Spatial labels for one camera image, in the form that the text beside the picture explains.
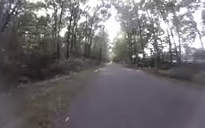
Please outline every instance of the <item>grass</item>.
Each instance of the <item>grass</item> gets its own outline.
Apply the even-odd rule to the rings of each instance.
[[[20,89],[17,94],[22,104],[19,114],[24,120],[23,128],[59,127],[56,125],[64,128],[71,102],[84,88],[84,82],[93,75],[95,69]]]

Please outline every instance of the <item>roadside grass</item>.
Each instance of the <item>roadside grass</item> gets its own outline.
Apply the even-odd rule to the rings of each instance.
[[[18,89],[15,96],[21,103],[19,116],[23,118],[23,128],[66,127],[71,102],[97,68]]]
[[[168,78],[174,83],[183,83],[184,85],[192,86],[201,89],[205,87],[205,73],[203,71],[196,71],[193,68],[178,67],[170,70],[161,70],[149,67],[137,67],[136,65],[124,65],[127,68],[142,70],[146,73],[156,77]]]

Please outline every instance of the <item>bright sky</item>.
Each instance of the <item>bright sky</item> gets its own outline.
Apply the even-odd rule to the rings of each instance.
[[[95,7],[98,4],[98,0],[89,0],[87,5],[89,5],[90,7]],[[118,35],[118,33],[121,30],[120,27],[120,23],[118,21],[116,21],[115,17],[117,15],[117,11],[112,8],[111,9],[111,14],[112,16],[104,23],[106,30],[109,34],[109,39],[112,42],[113,39]],[[196,13],[194,14],[195,20],[198,23],[198,28],[201,31],[202,30],[202,19],[201,19],[201,10],[196,11]],[[66,29],[62,29],[62,32],[60,33],[61,36],[64,36]],[[199,39],[197,38],[196,41],[192,44],[193,47],[195,48],[200,48],[201,44],[199,42]]]
[[[98,3],[98,0],[89,0],[89,6],[95,7]],[[106,30],[109,34],[109,39],[112,42],[113,39],[118,35],[118,32],[121,30],[120,23],[116,21],[115,17],[117,11],[112,8],[111,9],[112,16],[104,23]]]

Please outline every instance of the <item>forest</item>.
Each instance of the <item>forest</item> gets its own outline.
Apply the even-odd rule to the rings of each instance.
[[[43,80],[108,60],[107,2],[0,0],[0,77]]]
[[[0,0],[0,77],[43,80],[109,60],[164,69],[205,64],[205,0],[88,3]],[[113,41],[104,25],[112,15],[121,26]]]

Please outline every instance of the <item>asphalt road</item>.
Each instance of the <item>asphalt road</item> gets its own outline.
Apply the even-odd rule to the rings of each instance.
[[[205,128],[205,91],[107,65],[73,103],[70,128]]]

